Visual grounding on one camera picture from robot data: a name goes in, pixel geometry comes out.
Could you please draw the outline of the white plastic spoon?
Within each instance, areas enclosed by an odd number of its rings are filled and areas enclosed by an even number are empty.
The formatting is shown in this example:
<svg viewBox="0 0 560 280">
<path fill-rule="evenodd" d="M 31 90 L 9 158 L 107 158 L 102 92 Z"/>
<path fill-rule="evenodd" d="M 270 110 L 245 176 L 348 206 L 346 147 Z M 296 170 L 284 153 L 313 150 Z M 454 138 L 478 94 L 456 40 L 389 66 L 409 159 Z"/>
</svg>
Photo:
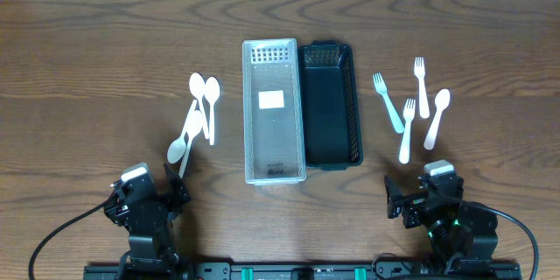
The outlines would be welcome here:
<svg viewBox="0 0 560 280">
<path fill-rule="evenodd" d="M 208 120 L 209 144 L 214 145 L 215 142 L 215 113 L 214 105 L 219 100 L 221 94 L 220 83 L 215 77 L 210 77 L 206 81 L 205 97 L 209 103 L 210 114 Z"/>
<path fill-rule="evenodd" d="M 203 97 L 206 92 L 206 83 L 200 73 L 191 74 L 189 79 L 189 89 L 191 94 L 199 103 L 199 111 L 202 114 L 202 119 L 203 119 L 202 130 L 205 139 L 208 139 L 209 138 L 208 122 L 207 122 L 206 111 L 203 105 Z"/>
<path fill-rule="evenodd" d="M 186 143 L 185 154 L 182 158 L 181 165 L 179 167 L 179 172 L 178 172 L 178 175 L 181 178 L 183 178 L 185 175 L 187 161 L 189 158 L 190 150 L 192 148 L 193 139 L 201 132 L 202 125 L 203 125 L 202 113 L 199 110 L 195 109 L 187 120 L 186 134 L 188 138 Z"/>
<path fill-rule="evenodd" d="M 441 122 L 442 114 L 447 109 L 451 102 L 451 92 L 449 89 L 440 90 L 435 97 L 436 113 L 432 119 L 426 138 L 423 142 L 423 147 L 430 151 L 434 148 L 437 140 L 438 128 Z"/>
<path fill-rule="evenodd" d="M 170 164 L 176 164 L 181 157 L 183 156 L 183 154 L 186 151 L 186 140 L 185 140 L 185 135 L 186 135 L 186 130 L 187 130 L 187 123 L 189 120 L 189 116 L 191 115 L 191 113 L 195 110 L 197 105 L 197 100 L 193 100 L 192 104 L 187 112 L 187 116 L 185 118 L 185 122 L 183 124 L 183 128 L 181 130 L 181 133 L 179 135 L 178 138 L 176 138 L 169 146 L 168 151 L 167 151 L 167 161 Z"/>
</svg>

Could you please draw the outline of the white plastic fork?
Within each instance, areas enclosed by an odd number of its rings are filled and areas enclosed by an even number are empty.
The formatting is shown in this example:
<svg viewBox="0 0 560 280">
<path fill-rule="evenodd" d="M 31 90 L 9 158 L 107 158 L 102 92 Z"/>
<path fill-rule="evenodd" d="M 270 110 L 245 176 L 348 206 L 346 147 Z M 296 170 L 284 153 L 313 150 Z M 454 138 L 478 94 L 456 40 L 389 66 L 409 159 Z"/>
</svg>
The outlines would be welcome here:
<svg viewBox="0 0 560 280">
<path fill-rule="evenodd" d="M 411 124 L 416 114 L 416 100 L 409 98 L 405 102 L 403 109 L 403 119 L 405 121 L 404 131 L 402 133 L 402 141 L 399 150 L 399 162 L 406 165 L 410 161 L 410 139 L 411 139 Z"/>
<path fill-rule="evenodd" d="M 425 66 L 423 57 L 415 57 L 414 75 L 418 81 L 418 109 L 420 117 L 427 119 L 430 117 L 430 108 L 428 103 L 427 91 L 425 86 Z"/>
</svg>

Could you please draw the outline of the light teal plastic fork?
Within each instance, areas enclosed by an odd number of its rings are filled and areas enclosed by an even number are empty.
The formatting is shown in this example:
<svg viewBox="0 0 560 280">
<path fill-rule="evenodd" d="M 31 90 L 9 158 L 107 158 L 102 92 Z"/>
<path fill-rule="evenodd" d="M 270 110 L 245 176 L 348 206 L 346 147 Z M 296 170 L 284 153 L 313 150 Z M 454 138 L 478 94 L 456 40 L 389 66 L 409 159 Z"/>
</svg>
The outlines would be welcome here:
<svg viewBox="0 0 560 280">
<path fill-rule="evenodd" d="M 404 132 L 404 126 L 402 119 L 398 115 L 396 108 L 393 102 L 389 98 L 388 89 L 384 79 L 382 78 L 381 73 L 374 73 L 373 74 L 373 83 L 375 91 L 381 95 L 386 109 L 388 111 L 389 119 L 392 123 L 392 126 L 397 134 L 402 134 Z"/>
</svg>

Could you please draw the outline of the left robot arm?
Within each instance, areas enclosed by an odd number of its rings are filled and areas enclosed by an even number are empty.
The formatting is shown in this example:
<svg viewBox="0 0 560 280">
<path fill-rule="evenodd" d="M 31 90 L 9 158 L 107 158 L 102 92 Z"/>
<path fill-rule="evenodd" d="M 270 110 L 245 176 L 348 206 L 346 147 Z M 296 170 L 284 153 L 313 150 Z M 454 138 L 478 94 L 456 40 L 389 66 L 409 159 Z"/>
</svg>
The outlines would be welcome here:
<svg viewBox="0 0 560 280">
<path fill-rule="evenodd" d="M 103 207 L 105 215 L 129 232 L 129 258 L 133 271 L 171 274 L 179 266 L 172 221 L 190 201 L 183 179 L 164 165 L 170 191 L 159 194 L 149 167 L 139 163 L 126 169 L 113 183 L 114 191 Z"/>
</svg>

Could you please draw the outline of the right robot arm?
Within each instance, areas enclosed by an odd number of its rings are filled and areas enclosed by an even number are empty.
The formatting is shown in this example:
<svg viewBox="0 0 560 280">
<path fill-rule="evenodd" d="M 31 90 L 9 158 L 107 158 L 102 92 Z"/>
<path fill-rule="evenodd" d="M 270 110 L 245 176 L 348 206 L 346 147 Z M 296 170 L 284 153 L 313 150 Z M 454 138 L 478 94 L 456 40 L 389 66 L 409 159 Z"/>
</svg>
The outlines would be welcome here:
<svg viewBox="0 0 560 280">
<path fill-rule="evenodd" d="M 390 177 L 384 178 L 387 213 L 402 216 L 405 228 L 426 228 L 432 256 L 426 268 L 434 273 L 489 274 L 497 246 L 497 217 L 463 201 L 464 180 L 454 171 L 419 177 L 421 192 L 404 195 Z"/>
</svg>

